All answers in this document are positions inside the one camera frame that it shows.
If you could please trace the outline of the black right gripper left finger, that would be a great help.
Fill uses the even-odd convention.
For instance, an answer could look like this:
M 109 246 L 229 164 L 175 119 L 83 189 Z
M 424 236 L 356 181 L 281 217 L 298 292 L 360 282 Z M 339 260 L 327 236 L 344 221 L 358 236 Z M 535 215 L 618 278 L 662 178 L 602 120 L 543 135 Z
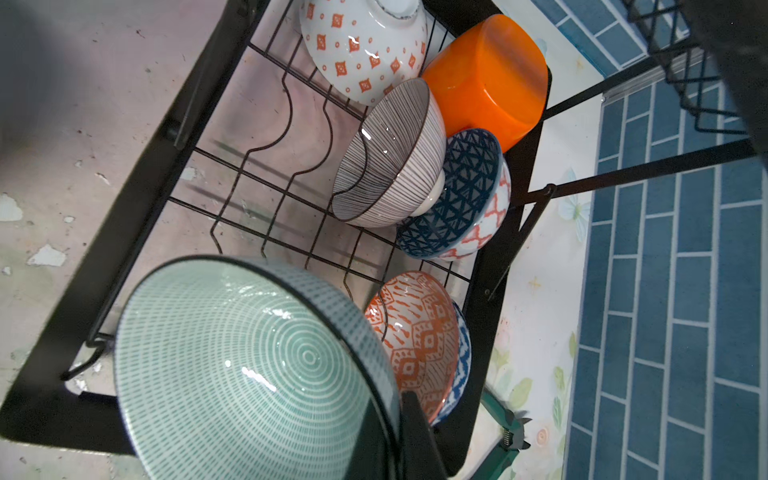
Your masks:
M 355 439 L 345 479 L 392 479 L 394 467 L 387 436 L 370 401 Z

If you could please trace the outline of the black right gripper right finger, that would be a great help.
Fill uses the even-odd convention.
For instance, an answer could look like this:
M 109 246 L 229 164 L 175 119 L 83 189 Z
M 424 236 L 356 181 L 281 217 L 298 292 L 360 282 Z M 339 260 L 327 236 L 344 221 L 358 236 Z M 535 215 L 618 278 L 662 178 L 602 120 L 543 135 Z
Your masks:
M 413 391 L 401 394 L 401 478 L 446 480 L 437 444 Z

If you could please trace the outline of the green striped ceramic bowl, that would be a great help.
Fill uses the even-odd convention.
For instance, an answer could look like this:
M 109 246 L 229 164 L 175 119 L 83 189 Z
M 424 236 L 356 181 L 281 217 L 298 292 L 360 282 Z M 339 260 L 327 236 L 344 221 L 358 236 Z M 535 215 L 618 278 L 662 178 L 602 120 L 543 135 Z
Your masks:
M 222 255 L 156 268 L 121 314 L 114 378 L 152 479 L 345 479 L 370 401 L 399 474 L 399 394 L 380 339 L 306 270 Z

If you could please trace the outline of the blue triangle patterned bowl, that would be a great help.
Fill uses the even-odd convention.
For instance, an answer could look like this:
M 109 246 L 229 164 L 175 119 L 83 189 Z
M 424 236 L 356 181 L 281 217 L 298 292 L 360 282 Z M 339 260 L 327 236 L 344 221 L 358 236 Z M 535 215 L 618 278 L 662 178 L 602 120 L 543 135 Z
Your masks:
M 509 209 L 511 175 L 490 131 L 473 128 L 449 137 L 443 172 L 436 203 L 397 229 L 397 246 L 416 259 L 450 262 L 474 254 L 492 239 Z

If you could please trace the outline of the red striped ceramic bowl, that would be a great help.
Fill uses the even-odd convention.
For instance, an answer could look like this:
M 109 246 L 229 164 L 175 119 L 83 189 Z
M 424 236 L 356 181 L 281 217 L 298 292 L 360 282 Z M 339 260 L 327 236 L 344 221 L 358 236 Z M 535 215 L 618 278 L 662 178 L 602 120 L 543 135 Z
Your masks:
M 398 85 L 352 138 L 334 180 L 333 215 L 368 229 L 423 215 L 445 184 L 446 145 L 443 116 L 427 82 Z

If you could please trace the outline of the black wire dish rack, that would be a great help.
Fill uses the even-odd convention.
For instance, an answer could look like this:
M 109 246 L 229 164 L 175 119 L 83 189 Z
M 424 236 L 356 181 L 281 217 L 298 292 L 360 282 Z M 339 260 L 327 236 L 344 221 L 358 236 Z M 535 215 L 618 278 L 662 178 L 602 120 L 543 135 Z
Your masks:
M 474 360 L 434 429 L 467 478 L 501 439 L 488 387 L 531 421 L 507 479 L 767 475 L 767 159 L 677 1 L 430 1 L 427 54 L 497 13 L 550 72 L 508 153 L 525 195 L 478 255 L 406 256 L 336 220 L 365 108 L 321 75 L 295 1 L 270 1 L 208 124 L 164 150 L 221 1 L 1 5 L 1 475 L 142 479 L 112 347 L 145 274 L 193 254 L 304 267 L 365 305 L 422 270 Z

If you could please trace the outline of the orange plastic bowl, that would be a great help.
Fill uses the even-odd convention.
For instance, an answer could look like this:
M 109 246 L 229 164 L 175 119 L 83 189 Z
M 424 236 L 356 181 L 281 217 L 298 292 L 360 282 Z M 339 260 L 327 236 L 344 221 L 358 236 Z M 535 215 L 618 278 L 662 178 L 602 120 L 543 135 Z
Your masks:
M 456 38 L 424 70 L 448 137 L 491 132 L 506 152 L 539 122 L 548 68 L 533 39 L 511 18 L 493 15 Z

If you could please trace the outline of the green patterned ceramic bowl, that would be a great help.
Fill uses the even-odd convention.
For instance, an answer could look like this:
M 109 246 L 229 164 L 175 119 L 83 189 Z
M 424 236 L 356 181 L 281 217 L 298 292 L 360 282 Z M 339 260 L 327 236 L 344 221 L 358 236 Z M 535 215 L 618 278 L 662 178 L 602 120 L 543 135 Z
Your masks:
M 323 77 L 366 107 L 417 77 L 426 58 L 428 26 L 420 0 L 308 0 L 298 19 Z

